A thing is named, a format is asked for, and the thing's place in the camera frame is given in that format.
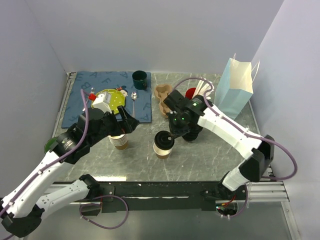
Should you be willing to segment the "black plastic cup lid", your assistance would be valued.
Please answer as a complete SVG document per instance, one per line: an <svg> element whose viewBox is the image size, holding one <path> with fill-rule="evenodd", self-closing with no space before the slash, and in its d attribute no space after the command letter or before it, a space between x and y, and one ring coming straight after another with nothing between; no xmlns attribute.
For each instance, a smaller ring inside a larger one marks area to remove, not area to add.
<svg viewBox="0 0 320 240"><path fill-rule="evenodd" d="M159 131L154 137L154 143L160 150L170 150L175 144L171 133L165 130Z"/></svg>

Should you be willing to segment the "brown paper cup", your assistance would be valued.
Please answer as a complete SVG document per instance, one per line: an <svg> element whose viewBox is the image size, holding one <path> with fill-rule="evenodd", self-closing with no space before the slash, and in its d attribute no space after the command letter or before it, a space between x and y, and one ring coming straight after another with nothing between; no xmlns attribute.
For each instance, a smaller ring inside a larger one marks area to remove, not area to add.
<svg viewBox="0 0 320 240"><path fill-rule="evenodd" d="M159 148L155 143L153 144L153 150L159 159L167 159L172 152L171 148L164 150L164 149Z"/></svg>

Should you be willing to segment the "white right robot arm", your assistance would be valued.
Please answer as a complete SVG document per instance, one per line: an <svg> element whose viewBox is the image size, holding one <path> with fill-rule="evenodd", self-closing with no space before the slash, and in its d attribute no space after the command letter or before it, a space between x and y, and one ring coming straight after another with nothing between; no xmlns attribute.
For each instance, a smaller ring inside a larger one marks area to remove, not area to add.
<svg viewBox="0 0 320 240"><path fill-rule="evenodd" d="M214 133L243 158L233 170L228 171L213 190L219 199L230 199L236 190L250 182L259 182L274 157L274 145L236 123L225 115L216 105L201 95L192 99L173 90L165 99L169 132L172 137L182 137L186 141L195 140L202 129Z"/></svg>

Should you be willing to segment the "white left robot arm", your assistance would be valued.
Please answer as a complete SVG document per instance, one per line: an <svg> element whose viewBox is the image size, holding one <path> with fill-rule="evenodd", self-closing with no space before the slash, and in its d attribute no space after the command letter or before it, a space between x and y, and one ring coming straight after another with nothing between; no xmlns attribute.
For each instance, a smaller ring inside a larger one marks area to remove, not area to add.
<svg viewBox="0 0 320 240"><path fill-rule="evenodd" d="M100 185L90 174L82 175L56 192L45 194L45 191L59 174L71 169L102 139L130 134L137 128L139 120L124 107L117 109L121 120L117 120L113 112L86 109L76 123L55 139L31 174L0 200L1 224L7 232L23 238L32 233L42 220L69 203L82 199L94 201L98 197Z"/></svg>

